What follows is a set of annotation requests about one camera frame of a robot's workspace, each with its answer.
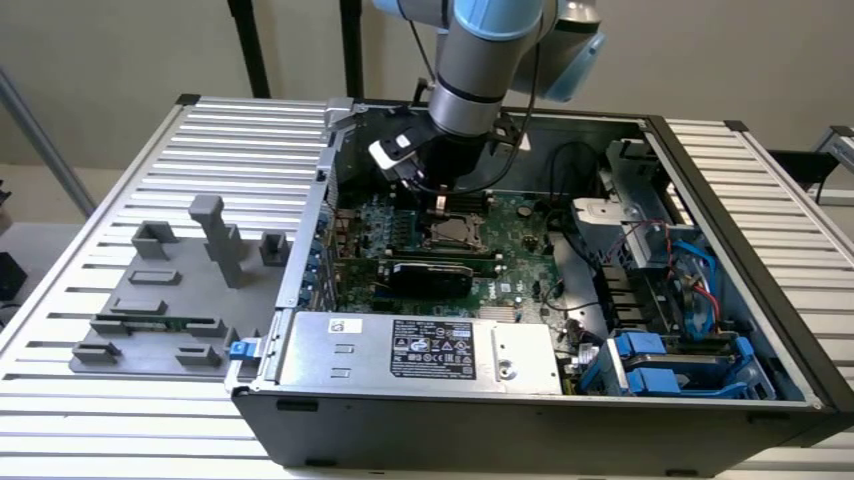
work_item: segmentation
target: white sticker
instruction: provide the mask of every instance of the white sticker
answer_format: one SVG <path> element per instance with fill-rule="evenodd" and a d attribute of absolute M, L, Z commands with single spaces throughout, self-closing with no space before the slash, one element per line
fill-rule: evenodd
<path fill-rule="evenodd" d="M 362 333 L 362 319 L 330 318 L 330 333 Z"/>

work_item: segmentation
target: green circuit board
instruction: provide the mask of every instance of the green circuit board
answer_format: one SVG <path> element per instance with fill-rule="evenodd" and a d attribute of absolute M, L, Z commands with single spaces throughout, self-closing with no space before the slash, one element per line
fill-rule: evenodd
<path fill-rule="evenodd" d="M 359 205 L 362 220 L 350 224 L 347 233 L 363 242 L 361 256 L 339 257 L 337 262 L 339 311 L 477 317 L 482 307 L 512 307 L 518 320 L 541 321 L 534 284 L 540 282 L 545 293 L 560 276 L 554 257 L 545 250 L 548 219 L 534 212 L 536 201 L 522 194 L 496 194 L 489 212 L 480 215 L 481 241 L 489 252 L 501 252 L 498 257 L 432 255 L 428 259 L 418 256 L 425 235 L 417 229 L 417 212 L 395 210 L 387 198 L 375 196 Z M 525 218 L 520 207 L 532 211 Z M 383 269 L 401 261 L 389 256 L 389 246 L 408 254 L 408 261 L 472 267 L 477 272 L 472 294 L 444 300 L 395 297 L 382 281 Z"/>

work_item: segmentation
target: power supply label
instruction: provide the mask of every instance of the power supply label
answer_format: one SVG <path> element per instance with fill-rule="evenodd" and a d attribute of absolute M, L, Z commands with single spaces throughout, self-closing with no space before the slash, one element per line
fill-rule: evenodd
<path fill-rule="evenodd" d="M 391 374 L 406 378 L 476 380 L 472 323 L 395 320 Z"/>

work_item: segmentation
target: white wall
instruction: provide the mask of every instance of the white wall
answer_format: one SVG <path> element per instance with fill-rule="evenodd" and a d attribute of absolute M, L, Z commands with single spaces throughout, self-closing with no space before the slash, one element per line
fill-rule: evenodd
<path fill-rule="evenodd" d="M 598 3 L 609 44 L 569 108 L 741 119 L 778 148 L 854 124 L 851 0 Z M 274 95 L 343 95 L 338 1 L 257 0 L 257 16 Z M 366 93 L 409 98 L 409 26 L 366 0 L 363 29 Z M 75 165 L 125 167 L 179 93 L 250 95 L 226 0 L 0 0 L 0 62 Z M 0 163 L 38 162 L 0 111 Z"/>

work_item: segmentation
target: black pole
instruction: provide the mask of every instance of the black pole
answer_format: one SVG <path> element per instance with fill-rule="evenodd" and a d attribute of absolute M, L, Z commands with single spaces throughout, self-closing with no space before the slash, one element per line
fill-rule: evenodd
<path fill-rule="evenodd" d="M 347 96 L 365 98 L 362 78 L 362 0 L 339 0 Z"/>
<path fill-rule="evenodd" d="M 255 98 L 270 98 L 270 84 L 267 83 L 262 42 L 258 39 L 253 0 L 229 0 L 229 9 L 238 27 L 238 37 L 241 37 L 241 49 L 243 50 L 246 73 L 250 76 L 250 85 L 253 86 L 253 96 Z"/>

